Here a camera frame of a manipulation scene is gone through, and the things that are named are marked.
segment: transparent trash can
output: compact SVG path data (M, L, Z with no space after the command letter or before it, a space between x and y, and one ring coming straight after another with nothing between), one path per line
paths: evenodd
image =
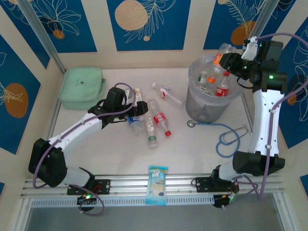
M243 88L236 82L237 77L230 75L230 90L226 97L217 97L202 92L196 85L196 78L202 67L212 61L211 56L203 56L193 62L188 71L188 90L186 98L186 112L195 121L212 123L218 120L228 105L243 92Z

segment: green label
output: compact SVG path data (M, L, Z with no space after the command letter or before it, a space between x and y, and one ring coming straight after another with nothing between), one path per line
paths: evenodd
M150 136L149 141L156 140L156 136Z

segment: orange bottle cap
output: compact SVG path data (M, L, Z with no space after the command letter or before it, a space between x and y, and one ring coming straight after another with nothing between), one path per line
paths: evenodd
M213 78L213 77L209 77L208 79L207 79L207 81L208 82L210 82L210 83L215 83L215 78Z

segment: metal pole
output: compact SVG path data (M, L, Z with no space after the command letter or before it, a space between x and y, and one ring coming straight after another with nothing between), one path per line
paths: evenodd
M31 3L27 0L17 0L18 7L21 12L24 14L26 20L29 22L32 30L38 37L39 41L43 45L49 57L54 61L56 67L59 69L62 75L65 74L65 67L58 56L58 52L54 47L49 35L47 34L45 28L39 20L39 17L35 13L34 9L31 6Z
M259 15L259 17L258 17L258 19L255 23L254 28L250 32L249 38L251 38L252 36L259 37L262 34L266 24L268 23L271 15L273 14L273 12L276 9L277 4L279 2L279 0L263 0L263 1L266 1L266 4L265 4L265 6L263 7L263 9L260 13L260 15ZM253 115L251 113L251 109L250 109L249 104L247 102L247 98L249 98L247 96L248 93L251 94L251 91L244 90L244 92L241 94L241 97L242 97L244 108L245 108L247 118L248 118L248 121L249 121L249 127L252 130L252 128L254 126L254 120L253 120Z
M279 3L279 0L264 0L264 1L266 1L266 4L260 13L260 16L258 17L254 28L250 32L249 38L251 38L252 36L259 37L262 34L266 24L268 23L271 15L276 9L277 4Z
M42 23L40 22L39 17L37 16L34 9L32 8L31 3L28 2L27 0L17 0L17 4L18 4L21 12L24 14L26 20L29 22L32 30L34 31L34 33L38 37L39 41L41 42L42 46L46 50L47 54L53 60L54 64L56 65L56 67L58 68L58 70L60 71L62 76L64 76L65 67L64 67L60 57L58 56L58 52L57 52L56 48L54 47L49 35L47 34L45 28L43 27ZM59 114L59 111L60 111L60 106L61 106L61 102L59 100L57 100L57 103L56 103L54 111L53 111L51 124L50 124L48 132L47 132L47 137L46 137L47 139L52 137L52 135L53 135L53 131L54 131L54 128L55 128L55 125L56 125L57 117L58 117L58 114Z

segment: red bottle cap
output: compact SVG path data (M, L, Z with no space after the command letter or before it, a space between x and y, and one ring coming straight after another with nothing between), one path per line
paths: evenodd
M168 136L171 136L171 131L166 131L165 132L165 135L168 137Z

